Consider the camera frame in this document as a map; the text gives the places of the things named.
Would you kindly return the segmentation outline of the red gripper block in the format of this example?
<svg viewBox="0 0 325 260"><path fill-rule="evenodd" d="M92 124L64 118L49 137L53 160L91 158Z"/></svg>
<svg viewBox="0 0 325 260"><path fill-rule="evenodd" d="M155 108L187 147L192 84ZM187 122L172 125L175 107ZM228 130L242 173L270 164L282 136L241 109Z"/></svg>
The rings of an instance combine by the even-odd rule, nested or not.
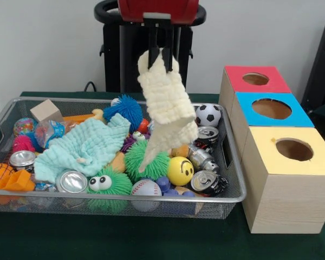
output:
<svg viewBox="0 0 325 260"><path fill-rule="evenodd" d="M118 1L122 19L126 22L143 23L144 19L166 19L172 24L192 24L198 11L199 1ZM157 45L157 27L149 28L148 37L148 69L151 68L159 55ZM162 49L162 59L166 72L172 71L174 29L165 29L166 41Z"/></svg>

